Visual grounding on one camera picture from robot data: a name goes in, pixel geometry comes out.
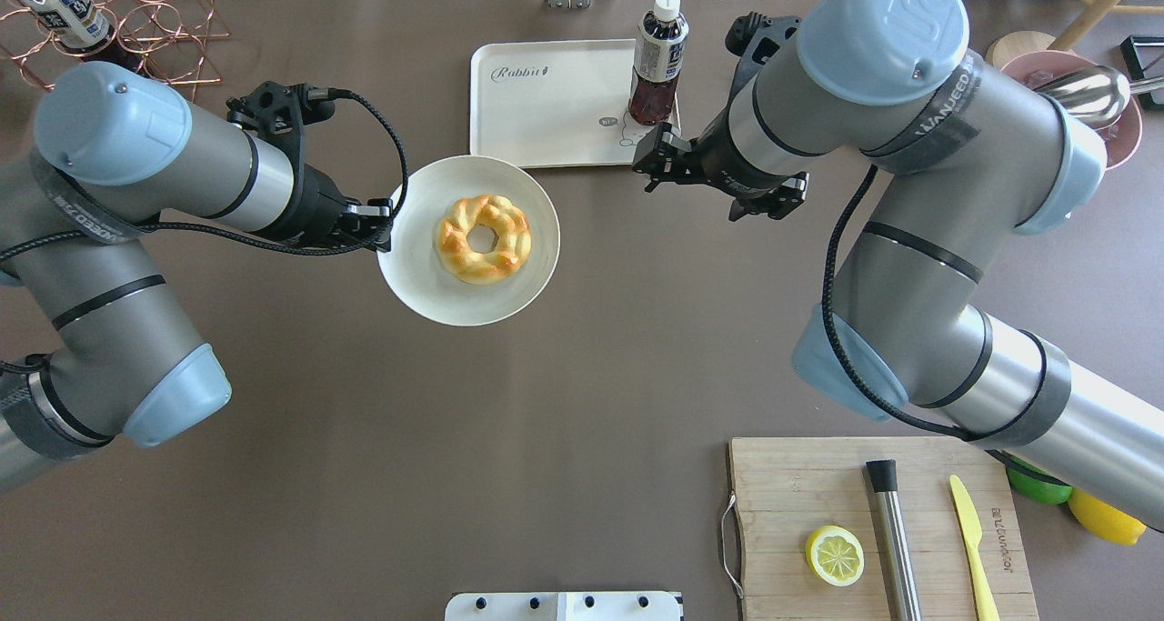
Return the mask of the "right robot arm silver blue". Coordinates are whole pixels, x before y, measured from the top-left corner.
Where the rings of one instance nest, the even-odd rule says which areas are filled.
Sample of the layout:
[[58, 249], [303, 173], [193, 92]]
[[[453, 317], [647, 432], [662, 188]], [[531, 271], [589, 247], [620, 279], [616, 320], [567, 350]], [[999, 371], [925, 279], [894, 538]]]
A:
[[1018, 456], [1161, 529], [1161, 409], [971, 304], [1012, 235], [1090, 201], [1103, 140], [968, 49], [961, 0], [822, 0], [698, 140], [637, 144], [651, 185], [709, 185], [731, 219], [781, 215], [811, 162], [852, 145], [890, 183], [826, 281], [793, 367], [849, 409]]

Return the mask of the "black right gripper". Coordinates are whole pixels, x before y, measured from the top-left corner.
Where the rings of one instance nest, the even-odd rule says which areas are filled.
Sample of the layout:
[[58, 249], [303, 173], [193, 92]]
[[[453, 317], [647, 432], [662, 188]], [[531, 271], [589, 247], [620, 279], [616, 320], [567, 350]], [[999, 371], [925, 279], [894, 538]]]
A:
[[719, 113], [698, 140], [683, 140], [670, 123], [656, 124], [637, 141], [631, 167], [648, 178], [645, 193], [665, 183], [701, 185], [702, 170], [707, 185], [733, 197], [730, 222], [746, 215], [783, 219], [804, 204], [808, 187], [804, 171], [771, 174], [746, 160], [731, 140], [728, 112]]

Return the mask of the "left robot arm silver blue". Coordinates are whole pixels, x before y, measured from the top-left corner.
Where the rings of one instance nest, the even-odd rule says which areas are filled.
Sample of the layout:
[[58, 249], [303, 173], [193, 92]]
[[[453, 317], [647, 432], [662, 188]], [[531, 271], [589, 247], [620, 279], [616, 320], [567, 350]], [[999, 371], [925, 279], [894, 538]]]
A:
[[106, 62], [61, 74], [3, 165], [3, 283], [63, 347], [3, 364], [3, 491], [125, 436], [159, 447], [227, 405], [206, 340], [143, 248], [198, 231], [276, 254], [386, 252], [405, 194], [362, 204], [306, 160], [349, 90], [263, 83], [219, 117]]

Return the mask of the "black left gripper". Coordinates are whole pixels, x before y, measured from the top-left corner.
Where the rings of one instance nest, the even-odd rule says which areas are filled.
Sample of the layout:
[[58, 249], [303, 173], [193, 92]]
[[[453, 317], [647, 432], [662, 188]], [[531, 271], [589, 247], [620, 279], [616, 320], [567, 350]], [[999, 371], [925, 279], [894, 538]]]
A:
[[391, 251], [391, 226], [369, 227], [349, 238], [339, 228], [345, 212], [360, 219], [361, 223], [386, 224], [393, 216], [393, 204], [390, 199], [370, 199], [365, 204], [353, 201], [340, 193], [329, 176], [305, 165], [301, 178], [288, 198], [286, 210], [278, 217], [278, 243], [294, 248], [349, 245], [378, 254]]

